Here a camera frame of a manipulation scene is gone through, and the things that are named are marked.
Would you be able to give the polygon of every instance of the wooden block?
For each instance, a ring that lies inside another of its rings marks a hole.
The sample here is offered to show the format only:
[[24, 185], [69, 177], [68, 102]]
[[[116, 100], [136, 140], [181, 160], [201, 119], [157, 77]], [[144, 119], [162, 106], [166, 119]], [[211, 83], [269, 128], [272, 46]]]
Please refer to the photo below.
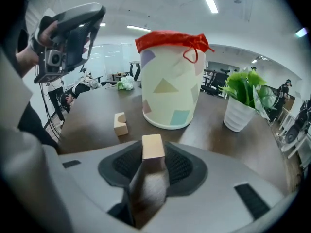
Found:
[[128, 134], [124, 112], [116, 113], [113, 128], [117, 136]]
[[149, 134], [142, 136], [142, 159], [164, 157], [162, 138], [160, 134]]

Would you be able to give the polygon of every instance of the sleeve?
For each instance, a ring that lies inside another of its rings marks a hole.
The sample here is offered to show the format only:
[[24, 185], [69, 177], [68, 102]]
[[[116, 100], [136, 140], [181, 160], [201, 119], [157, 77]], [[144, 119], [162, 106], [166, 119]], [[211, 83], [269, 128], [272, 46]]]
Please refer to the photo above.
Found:
[[288, 87], [284, 88], [283, 93], [286, 93], [288, 95]]
[[42, 127], [41, 120], [38, 114], [31, 107], [30, 103], [27, 105], [18, 125], [21, 131], [28, 132], [45, 145], [50, 145], [56, 150], [58, 149], [58, 144], [52, 137], [47, 133], [47, 131]]

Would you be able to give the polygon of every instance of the person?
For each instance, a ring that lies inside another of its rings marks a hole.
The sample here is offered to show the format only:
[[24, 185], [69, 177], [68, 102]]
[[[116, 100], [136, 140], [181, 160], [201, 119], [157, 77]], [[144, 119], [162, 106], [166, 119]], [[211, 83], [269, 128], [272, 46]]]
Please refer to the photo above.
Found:
[[83, 92], [91, 89], [87, 83], [79, 83], [60, 95], [59, 102], [63, 108], [69, 113], [70, 107], [73, 105], [74, 100]]
[[58, 101], [60, 101], [60, 96], [64, 93], [62, 84], [63, 84], [63, 81], [61, 78], [58, 80], [46, 83], [46, 86], [48, 87], [49, 98], [50, 98], [51, 103], [53, 104], [53, 107], [55, 108], [55, 112], [57, 113], [58, 118], [60, 120], [60, 128], [63, 127], [63, 124], [65, 122], [65, 118], [63, 116], [63, 113], [62, 113], [62, 111], [58, 105]]
[[[28, 44], [28, 32], [26, 27], [25, 14], [27, 10], [27, 1], [24, 2], [24, 8], [20, 11], [15, 24], [7, 32], [2, 41], [2, 49], [7, 59], [17, 72], [23, 78], [39, 62], [38, 55]], [[50, 36], [57, 30], [57, 21], [48, 26], [40, 35], [39, 42], [43, 46], [52, 44]], [[42, 122], [31, 107], [30, 103], [26, 106], [23, 115], [18, 124], [19, 130], [34, 135], [43, 145], [54, 147], [57, 153], [60, 153], [58, 144], [52, 139], [48, 132], [43, 128]]]
[[270, 124], [273, 125], [275, 118], [280, 114], [282, 111], [283, 105], [285, 104], [285, 100], [288, 99], [288, 87], [291, 85], [291, 80], [286, 80], [284, 84], [282, 84], [277, 90], [277, 97], [273, 107], [275, 110], [271, 110], [269, 114]]

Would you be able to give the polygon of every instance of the cable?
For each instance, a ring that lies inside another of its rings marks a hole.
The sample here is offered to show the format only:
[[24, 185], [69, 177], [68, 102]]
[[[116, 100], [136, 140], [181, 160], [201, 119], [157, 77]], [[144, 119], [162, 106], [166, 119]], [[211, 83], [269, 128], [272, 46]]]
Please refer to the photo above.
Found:
[[46, 102], [45, 102], [42, 84], [40, 83], [39, 86], [40, 86], [41, 96], [42, 96], [42, 99], [43, 99], [43, 102], [44, 102], [44, 106], [45, 106], [45, 111], [46, 111], [46, 114], [47, 114], [47, 117], [48, 117], [48, 120], [49, 120], [50, 128], [51, 128], [53, 134], [56, 136], [56, 138], [57, 138], [59, 141], [61, 141], [61, 134], [60, 134], [60, 132], [58, 132], [58, 130], [56, 129], [56, 127], [55, 127], [55, 125], [54, 125], [54, 123], [53, 123], [53, 120], [52, 120], [52, 118], [51, 118], [51, 115], [50, 115], [50, 113], [49, 113], [48, 106], [47, 106], [47, 104], [46, 104]]
[[60, 136], [60, 133], [58, 132], [58, 130], [56, 129], [56, 127], [55, 127], [55, 125], [54, 125], [54, 123], [53, 123], [53, 120], [52, 120], [52, 118], [51, 118], [51, 116], [50, 116], [50, 113], [49, 113], [49, 110], [48, 110], [48, 106], [47, 106], [47, 104], [46, 104], [46, 102], [45, 102], [45, 98], [44, 98], [44, 96], [43, 96], [44, 93], [43, 93], [43, 90], [42, 90], [42, 84], [39, 84], [39, 85], [40, 85], [40, 89], [41, 89], [41, 95], [42, 95], [42, 98], [43, 98], [43, 102], [44, 102], [44, 105], [45, 105], [45, 110], [46, 110], [48, 119], [50, 120], [49, 125], [50, 125], [51, 129], [52, 129], [52, 127], [53, 127], [54, 130], [56, 131], [56, 133]]

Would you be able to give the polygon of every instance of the ceiling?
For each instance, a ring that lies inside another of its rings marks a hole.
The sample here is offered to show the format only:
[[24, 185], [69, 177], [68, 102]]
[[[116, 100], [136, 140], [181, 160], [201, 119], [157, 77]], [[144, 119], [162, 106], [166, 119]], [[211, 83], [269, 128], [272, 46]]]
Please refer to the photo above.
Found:
[[239, 60], [240, 65], [238, 67], [245, 67], [245, 66], [255, 66], [255, 67], [270, 67], [270, 68], [278, 68], [282, 69], [285, 68], [284, 66], [280, 65], [279, 63], [273, 61], [273, 60], [259, 60], [256, 63], [252, 63], [253, 60], [256, 59], [256, 57], [261, 56], [258, 53], [242, 50], [239, 48], [233, 48], [233, 47], [227, 47], [227, 46], [220, 46], [220, 45], [210, 45], [210, 47], [215, 50], [217, 55], [220, 56], [220, 59], [218, 60], [221, 63], [230, 64], [230, 61], [233, 60]]
[[[46, 7], [59, 13], [80, 4], [98, 2], [107, 9], [104, 18], [106, 23], [125, 26], [130, 24], [152, 30], [163, 30], [176, 28], [182, 23], [192, 24], [193, 28], [199, 23], [201, 26], [198, 28], [202, 28], [212, 19], [222, 22], [223, 19], [226, 22], [233, 20], [250, 22], [260, 18], [262, 24], [265, 24], [267, 23], [265, 18], [269, 15], [262, 8], [257, 9], [258, 1], [263, 1], [265, 4], [274, 3], [275, 7], [278, 5], [274, 0], [238, 0], [240, 3], [234, 1], [215, 0], [219, 11], [217, 15], [210, 12], [204, 0], [31, 0], [31, 7], [34, 14], [41, 15]], [[290, 18], [288, 19], [288, 23], [279, 23], [283, 31], [293, 24], [289, 23]]]
[[309, 46], [294, 37], [301, 25], [285, 1], [234, 1], [215, 0], [219, 13], [212, 14], [204, 0], [30, 0], [26, 19], [31, 32], [47, 8], [60, 13], [98, 2], [106, 7], [106, 27], [99, 36], [131, 34], [127, 25], [204, 33], [211, 44], [260, 53], [302, 77], [306, 61], [300, 54]]

